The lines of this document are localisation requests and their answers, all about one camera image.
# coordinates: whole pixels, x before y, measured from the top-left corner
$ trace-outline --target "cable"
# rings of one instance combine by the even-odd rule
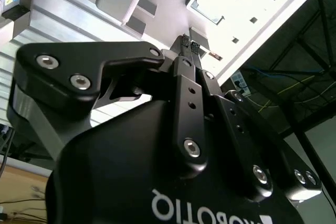
[[[4,154],[4,158],[2,159],[2,164],[1,164],[1,167],[0,167],[0,179],[1,179],[1,176],[4,173],[4,170],[5,170],[5,167],[6,167],[7,157],[8,157],[10,146],[12,145],[14,133],[15,132],[14,132],[13,128],[11,128],[11,130],[8,132],[8,138],[6,139],[4,144],[0,147],[0,152],[1,152],[4,148],[4,146],[6,145],[6,143],[8,143],[7,150]]]
[[[250,97],[247,97],[248,100],[250,100],[251,103],[254,103],[255,105],[257,105],[258,107],[264,107],[263,105],[260,105],[259,103],[256,103],[255,101],[253,101]],[[279,106],[267,106],[268,108],[277,108]]]
[[[335,209],[334,209],[332,203],[330,202],[330,199],[327,197],[326,193],[324,192],[323,188],[322,188],[322,192],[323,192],[325,198],[327,199],[327,201],[329,202],[329,205],[330,205],[332,211],[334,212],[334,215],[335,215],[335,218],[336,218],[336,211],[335,211]]]
[[[23,218],[23,217],[17,217],[14,218],[14,220],[23,220],[23,221],[27,221],[27,222],[33,222],[33,223],[47,223],[47,221],[44,220],[38,220],[38,219],[27,219],[27,218]]]
[[[321,92],[321,94],[324,94],[324,93],[326,93],[334,84],[336,83],[336,81],[334,81],[332,84],[330,84],[325,90],[323,90],[322,92]],[[317,96],[315,96],[315,97],[313,97],[313,98],[310,98],[310,99],[307,99],[307,100],[305,100],[305,101],[302,101],[302,102],[295,102],[295,103],[303,103],[303,102],[310,102],[310,101],[312,101],[312,100],[315,100],[316,98],[318,98],[318,97],[320,97],[319,95],[317,95]]]
[[[292,86],[290,86],[290,87],[288,87],[288,88],[285,88],[285,89],[279,91],[277,94],[284,93],[285,91],[287,91],[287,90],[289,90],[289,89],[292,89],[292,88],[294,88],[295,86],[299,85],[301,82],[308,81],[308,80],[310,80],[311,78],[314,78],[314,77],[315,77],[315,76],[307,77],[307,78],[303,79],[302,81],[297,82],[297,83],[293,84]],[[260,110],[258,110],[258,112],[260,113],[260,112],[261,112],[261,111],[268,105],[269,102],[270,102],[270,100],[268,100],[268,101],[265,103],[265,105],[264,105]]]
[[[308,89],[312,90],[313,92],[315,92],[318,96],[322,97],[326,102],[329,102],[324,96],[322,96],[322,95],[320,94],[319,91],[317,91],[316,89],[313,89],[312,87],[308,86],[307,84],[303,83],[302,81],[300,81],[300,80],[294,78],[293,76],[289,76],[289,75],[287,75],[287,74],[281,74],[281,75],[286,76],[286,77],[288,77],[288,78],[293,79],[294,81],[299,82],[300,84],[302,84],[302,85],[305,86],[306,88],[308,88]]]
[[[40,201],[40,200],[43,200],[44,199],[23,199],[23,200],[16,200],[16,201],[3,201],[3,202],[0,202],[0,205],[2,204],[12,204],[12,203],[19,203],[19,202],[26,202],[26,201]]]
[[[260,69],[256,68],[256,67],[253,67],[253,66],[249,66],[250,68],[258,71],[259,73],[263,74],[264,76],[267,76],[267,77],[271,77],[271,78],[283,78],[285,77],[286,75],[285,74],[282,74],[282,73],[275,73],[275,74],[267,74],[267,73],[264,73],[262,72]],[[323,72],[324,70],[314,70],[314,71],[306,71],[306,72],[311,72],[311,73],[321,73]]]
[[[15,214],[12,216],[12,218],[10,219],[9,223],[11,223],[14,219],[16,219],[16,217],[17,217],[18,215],[20,215],[20,214],[22,214],[23,212],[28,211],[28,210],[44,210],[44,211],[45,211],[45,209],[42,209],[42,208],[25,208],[25,209],[23,209],[23,210],[21,210],[21,211],[15,213]]]
[[[21,213],[20,215],[25,215],[25,216],[29,216],[29,217],[33,217],[33,218],[36,218],[36,219],[40,219],[40,220],[47,221],[45,218],[38,217],[38,216],[36,216],[36,215],[29,215],[29,214],[23,214],[23,213]]]

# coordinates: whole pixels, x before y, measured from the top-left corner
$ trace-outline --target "ceiling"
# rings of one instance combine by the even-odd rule
[[[324,0],[325,11],[328,21],[328,30],[331,37],[332,51],[336,52],[336,0]],[[276,31],[266,43],[264,43],[243,65],[245,68],[254,68],[258,70],[269,70],[278,56],[289,45],[293,44],[292,49],[283,60],[277,65],[275,70],[290,71],[307,71],[317,73],[322,71],[322,67],[297,43],[298,38],[302,38],[327,64],[329,64],[328,53],[326,48],[326,40],[323,33],[321,16],[316,18],[310,28],[301,36],[298,36],[307,21],[319,10],[318,0],[307,0],[297,12],[285,22],[278,31]],[[242,70],[247,85],[251,89],[252,95],[249,97],[254,102],[264,105],[268,98],[258,93],[252,85],[251,73]],[[258,73],[257,79],[275,93],[282,91],[297,83],[297,81],[285,76],[267,76],[266,73]],[[290,75],[298,80],[304,80],[309,75]],[[295,102],[313,99],[306,103],[295,104],[295,116],[298,121],[307,118],[313,112],[318,111],[321,107],[336,99],[336,84],[329,74],[314,77],[304,83],[309,84],[309,88],[299,84],[295,87],[280,94],[283,100],[291,100]],[[330,87],[321,97],[319,94],[327,87]],[[261,107],[254,104],[257,110]],[[263,109],[261,115],[268,119],[272,126],[282,132],[289,127],[281,110],[279,108]]]

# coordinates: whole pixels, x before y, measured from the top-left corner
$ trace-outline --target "wire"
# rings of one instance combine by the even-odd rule
[[[27,218],[23,218],[23,217],[17,217],[14,218],[14,220],[23,220],[23,221],[28,221],[28,222],[33,222],[33,223],[47,223],[47,221],[44,220],[38,220],[38,219],[27,219]]]
[[[330,84],[325,90],[323,90],[323,91],[321,92],[321,94],[326,93],[332,86],[334,86],[335,83],[336,83],[336,81],[334,81],[332,84]],[[302,102],[295,102],[295,103],[310,102],[310,101],[312,101],[312,100],[315,100],[315,99],[318,98],[318,97],[320,97],[320,96],[317,95],[317,96],[315,96],[315,97],[313,97],[313,98],[310,98],[310,99],[307,99],[307,100],[305,100],[305,101],[302,101]]]
[[[327,197],[326,193],[324,192],[323,188],[322,188],[322,192],[323,192],[325,198],[327,199],[327,201],[329,202],[329,205],[330,205],[332,211],[334,212],[334,215],[335,215],[335,218],[336,218],[336,211],[335,211],[335,209],[334,209],[332,203],[330,202],[330,199]]]
[[[15,213],[12,216],[12,218],[10,219],[9,223],[11,223],[14,219],[16,219],[18,215],[21,215],[23,212],[28,211],[28,210],[44,210],[45,211],[45,209],[42,209],[42,208],[25,208],[25,209]]]
[[[277,94],[284,93],[285,91],[287,91],[287,90],[289,90],[289,89],[292,89],[292,88],[294,88],[295,86],[299,85],[301,82],[308,81],[308,80],[310,80],[311,78],[314,78],[314,77],[315,77],[315,76],[307,77],[307,78],[303,79],[302,81],[297,82],[297,83],[293,84],[292,86],[289,86],[288,88],[285,88],[285,89],[279,91]],[[268,101],[265,103],[265,105],[264,105],[260,110],[258,110],[258,112],[260,113],[260,112],[261,112],[261,111],[268,105],[269,102],[270,102],[270,100],[268,100]]]
[[[2,204],[12,204],[12,203],[19,203],[19,202],[26,202],[26,201],[41,201],[44,199],[23,199],[23,200],[16,200],[16,201],[3,201],[0,202],[0,205]]]
[[[21,213],[20,215],[25,215],[25,216],[29,216],[29,217],[33,217],[33,218],[36,218],[36,219],[40,219],[40,220],[47,221],[45,218],[38,217],[38,216],[36,216],[36,215],[29,215],[29,214],[23,214],[23,213]]]
[[[300,81],[300,80],[294,78],[293,76],[289,76],[289,75],[287,75],[287,74],[281,74],[281,75],[286,76],[286,77],[288,77],[288,78],[293,79],[294,81],[299,82],[300,84],[302,84],[302,85],[305,86],[306,88],[308,88],[308,89],[312,90],[313,92],[315,92],[318,96],[322,97],[326,102],[329,102],[324,96],[321,95],[321,93],[320,93],[319,91],[317,91],[316,89],[313,89],[312,87],[310,87],[309,85],[303,83],[302,81]]]
[[[6,143],[8,143],[7,150],[4,154],[4,158],[2,159],[2,164],[1,164],[1,167],[0,167],[0,179],[1,179],[1,176],[4,173],[4,170],[5,170],[5,167],[6,167],[7,157],[8,157],[10,146],[12,145],[14,133],[15,132],[14,132],[13,128],[11,128],[10,131],[8,132],[8,138],[5,140],[3,145],[0,147],[0,152],[1,152],[4,148],[4,146],[6,145]]]
[[[257,105],[258,107],[264,107],[263,105],[260,105],[259,103],[256,103],[255,101],[253,101],[250,97],[247,97],[248,100],[250,100],[251,103],[254,103],[255,105]],[[267,106],[268,108],[277,108],[279,106]]]

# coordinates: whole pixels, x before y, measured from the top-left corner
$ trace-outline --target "metal beam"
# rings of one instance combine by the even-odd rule
[[[248,81],[249,85],[257,90],[260,94],[268,98],[270,101],[276,103],[277,105],[283,104],[285,101],[274,91],[270,90],[268,87],[263,85],[255,78],[250,78]]]
[[[325,71],[329,69],[329,65],[312,49],[303,39],[298,39],[298,44],[320,65]]]
[[[307,118],[299,122],[300,128],[306,132],[324,121],[333,118],[336,115],[336,101],[333,101],[326,106],[319,109],[317,112],[311,114]],[[280,133],[280,136],[285,138],[293,133],[293,129],[289,128]]]
[[[321,11],[323,33],[324,33],[324,37],[325,37],[325,43],[326,43],[326,47],[327,47],[329,63],[330,63],[331,66],[334,66],[334,63],[335,63],[334,62],[334,55],[333,55],[333,52],[332,52],[330,34],[329,34],[329,30],[328,30],[327,15],[325,13],[326,8],[324,6],[323,0],[318,0],[318,1],[319,1],[320,11]]]
[[[272,64],[272,66],[269,68],[269,70],[274,70],[280,64],[280,62],[284,59],[284,57],[294,47],[294,45],[296,43],[296,39],[298,37],[302,36],[303,34],[305,34],[305,32],[312,26],[312,24],[314,24],[314,22],[318,19],[319,16],[320,16],[320,10],[316,11],[313,14],[313,16],[311,16],[311,18],[307,21],[307,23],[304,25],[304,27],[301,29],[301,31],[298,32],[298,34],[296,35],[296,37],[294,38],[294,40],[291,43],[289,43],[289,45],[277,57],[277,59]]]
[[[266,74],[298,74],[301,76],[318,76],[317,72],[305,71],[287,71],[287,70],[266,70],[266,69],[253,69],[253,68],[240,68],[241,71],[248,71],[252,73],[266,73]]]

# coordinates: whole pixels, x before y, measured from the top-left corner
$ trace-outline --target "metal frame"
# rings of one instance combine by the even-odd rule
[[[297,36],[294,38],[294,40],[284,49],[284,51],[277,57],[275,62],[271,65],[268,71],[273,71],[285,58],[285,56],[291,51],[291,49],[294,47],[294,45],[299,44],[308,54],[319,64],[324,71],[328,72],[332,79],[336,80],[336,73],[333,71],[332,67],[334,66],[334,58],[333,58],[333,52],[331,47],[331,40],[330,40],[330,34],[328,31],[328,23],[327,23],[327,16],[325,13],[325,7],[323,0],[318,0],[319,2],[319,10],[317,10],[313,16],[308,20],[308,22],[305,24],[303,29],[297,34]],[[323,26],[323,33],[325,37],[325,43],[326,48],[328,52],[328,58],[329,58],[329,64],[327,64],[303,39],[302,36],[305,34],[305,32],[314,24],[314,22],[318,19],[318,17],[321,16],[322,20],[322,26]],[[291,71],[291,73],[288,74],[300,74],[296,71]]]

